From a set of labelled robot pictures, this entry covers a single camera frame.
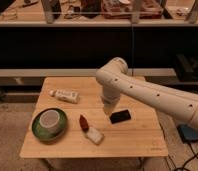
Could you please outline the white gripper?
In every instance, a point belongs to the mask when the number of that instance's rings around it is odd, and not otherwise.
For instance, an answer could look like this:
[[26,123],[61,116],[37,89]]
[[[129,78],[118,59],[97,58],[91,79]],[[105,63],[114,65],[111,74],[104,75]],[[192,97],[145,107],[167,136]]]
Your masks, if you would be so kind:
[[115,96],[115,97],[107,97],[102,95],[101,96],[101,101],[103,102],[103,111],[106,115],[110,115],[111,113],[114,112],[116,109],[116,105],[119,102],[120,97]]

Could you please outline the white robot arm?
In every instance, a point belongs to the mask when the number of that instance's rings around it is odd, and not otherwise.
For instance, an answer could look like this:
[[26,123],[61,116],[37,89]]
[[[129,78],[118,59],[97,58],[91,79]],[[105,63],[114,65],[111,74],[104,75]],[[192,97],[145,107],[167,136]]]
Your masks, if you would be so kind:
[[198,130],[198,94],[141,81],[127,75],[124,59],[115,57],[96,72],[102,86],[103,110],[110,116],[125,94]]

